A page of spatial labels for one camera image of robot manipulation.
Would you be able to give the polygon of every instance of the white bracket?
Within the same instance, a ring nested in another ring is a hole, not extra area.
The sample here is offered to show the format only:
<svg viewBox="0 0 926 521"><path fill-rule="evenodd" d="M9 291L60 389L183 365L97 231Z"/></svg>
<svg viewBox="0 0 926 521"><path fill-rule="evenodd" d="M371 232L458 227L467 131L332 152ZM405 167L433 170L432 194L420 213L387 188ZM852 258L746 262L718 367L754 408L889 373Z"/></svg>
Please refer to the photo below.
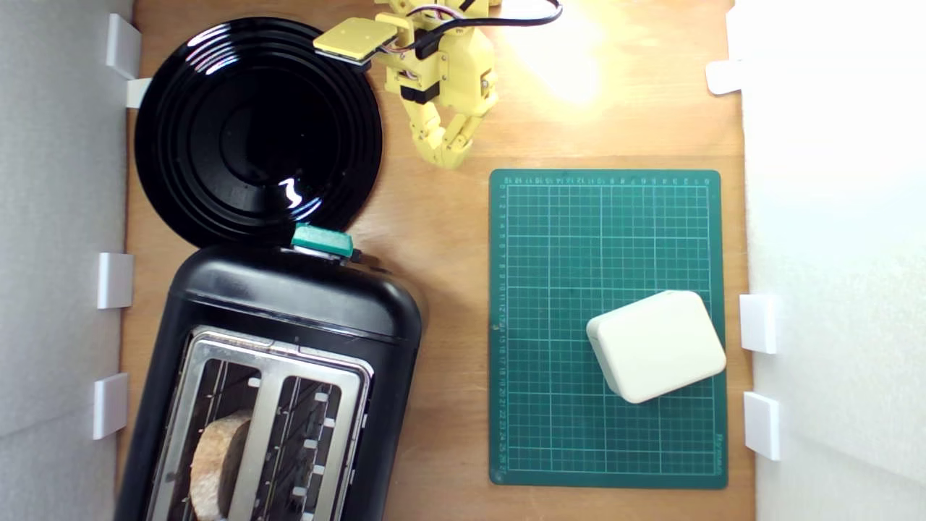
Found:
<svg viewBox="0 0 926 521"><path fill-rule="evenodd" d="M126 108L141 108L144 93L151 84L151 78L142 78L140 80L129 80L128 90L125 95Z"/></svg>
<svg viewBox="0 0 926 521"><path fill-rule="evenodd" d="M94 439L103 439L129 421L129 374L94 382Z"/></svg>
<svg viewBox="0 0 926 521"><path fill-rule="evenodd" d="M111 310L131 306L131 284L134 273L134 255L101 253L96 308Z"/></svg>
<svg viewBox="0 0 926 521"><path fill-rule="evenodd" d="M777 462L782 458L781 420L776 400L751 391L743 393L746 447Z"/></svg>
<svg viewBox="0 0 926 521"><path fill-rule="evenodd" d="M743 349L775 354L775 299L767 295L740 295L740 337Z"/></svg>
<svg viewBox="0 0 926 521"><path fill-rule="evenodd" d="M705 67L707 89L713 95L725 95L743 88L743 60L747 53L745 7L733 6L727 12L727 54L729 59L712 61Z"/></svg>
<svg viewBox="0 0 926 521"><path fill-rule="evenodd" d="M134 80L141 61L142 34L121 16L110 14L106 64L126 80Z"/></svg>
<svg viewBox="0 0 926 521"><path fill-rule="evenodd" d="M151 78L138 78L142 63L142 34L117 14L109 15L106 38L106 64L128 80L126 108L139 108Z"/></svg>

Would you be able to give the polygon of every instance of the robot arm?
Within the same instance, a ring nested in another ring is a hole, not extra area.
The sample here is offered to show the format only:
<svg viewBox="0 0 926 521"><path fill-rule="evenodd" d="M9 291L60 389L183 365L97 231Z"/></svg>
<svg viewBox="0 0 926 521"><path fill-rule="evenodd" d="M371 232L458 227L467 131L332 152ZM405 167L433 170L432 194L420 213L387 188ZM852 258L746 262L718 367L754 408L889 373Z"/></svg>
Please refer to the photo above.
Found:
<svg viewBox="0 0 926 521"><path fill-rule="evenodd" d="M540 25L544 19L490 19L489 6L501 0L375 0L392 13L376 19L347 19L315 40L318 52L368 67L386 68L386 92L397 94L410 119L412 139L423 158L456 168L469 153L472 137L498 101L492 43L484 25ZM437 105L456 115L441 125Z"/></svg>

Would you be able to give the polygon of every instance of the cutting mat grid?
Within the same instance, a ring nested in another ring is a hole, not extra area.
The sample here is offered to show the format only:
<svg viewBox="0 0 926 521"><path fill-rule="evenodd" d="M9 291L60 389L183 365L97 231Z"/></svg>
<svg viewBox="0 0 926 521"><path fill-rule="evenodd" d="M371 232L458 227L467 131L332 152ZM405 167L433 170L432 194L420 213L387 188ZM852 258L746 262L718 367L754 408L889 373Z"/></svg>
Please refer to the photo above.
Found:
<svg viewBox="0 0 926 521"><path fill-rule="evenodd" d="M494 321L504 373L494 371L496 406L504 403L495 427L505 431L495 432L493 480L583 473L599 475L589 483L597 485L686 486L660 479L721 475L725 483L723 377L629 404L607 388L585 335L597 314L666 289L697 292L720 314L722 334L712 176L516 175L493 179L493 276L504 291ZM566 481L551 484L575 484Z"/></svg>

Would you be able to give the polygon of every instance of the wooden surface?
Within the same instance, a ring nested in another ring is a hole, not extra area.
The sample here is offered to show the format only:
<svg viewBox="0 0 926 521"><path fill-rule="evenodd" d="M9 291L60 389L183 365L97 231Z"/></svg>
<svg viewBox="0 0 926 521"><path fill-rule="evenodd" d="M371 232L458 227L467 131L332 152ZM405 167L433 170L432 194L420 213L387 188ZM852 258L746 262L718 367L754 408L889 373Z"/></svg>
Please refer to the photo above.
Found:
<svg viewBox="0 0 926 521"><path fill-rule="evenodd" d="M505 0L517 14L526 0ZM752 388L739 347L746 290L743 138L738 96L712 97L704 66L726 56L731 0L572 0L543 28L490 29L499 105L469 160L440 171L419 160L404 111L382 93L385 153L378 186L351 229L356 244L427 294L422 345L390 486L387 518L753 519L753 456L743 446L742 393ZM322 29L381 6L350 2L138 0L142 73L188 37L241 16L277 15ZM131 128L134 114L130 113ZM488 478L487 180L495 168L714 168L723 180L724 281L730 396L730 486L721 491L497 487ZM135 301L125 312L122 370L131 418L170 279L193 248L158 219L130 174L127 249ZM121 436L120 461L131 429Z"/></svg>

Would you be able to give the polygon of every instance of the white box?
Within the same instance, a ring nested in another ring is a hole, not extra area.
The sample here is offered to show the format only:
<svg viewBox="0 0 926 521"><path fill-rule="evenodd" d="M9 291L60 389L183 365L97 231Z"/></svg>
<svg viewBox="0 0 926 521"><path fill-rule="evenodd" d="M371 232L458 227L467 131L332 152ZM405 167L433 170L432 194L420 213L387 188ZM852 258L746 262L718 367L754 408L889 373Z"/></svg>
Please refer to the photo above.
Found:
<svg viewBox="0 0 926 521"><path fill-rule="evenodd" d="M607 385L630 403L716 375L727 365L692 291L664 291L599 315L585 328Z"/></svg>

